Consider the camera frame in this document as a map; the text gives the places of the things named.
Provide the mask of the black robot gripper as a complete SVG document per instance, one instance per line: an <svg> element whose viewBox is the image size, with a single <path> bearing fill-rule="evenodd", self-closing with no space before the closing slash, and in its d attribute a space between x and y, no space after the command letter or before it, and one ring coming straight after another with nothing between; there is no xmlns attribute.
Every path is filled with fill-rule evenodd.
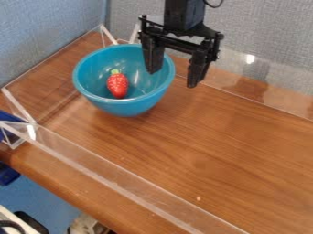
<svg viewBox="0 0 313 234"><path fill-rule="evenodd" d="M171 48L192 55L188 66L187 87L203 80L211 61L217 59L223 34L204 23L205 7L219 8L207 0L164 0L160 16L141 15L139 40L145 69L149 74L163 66L163 52Z"/></svg>

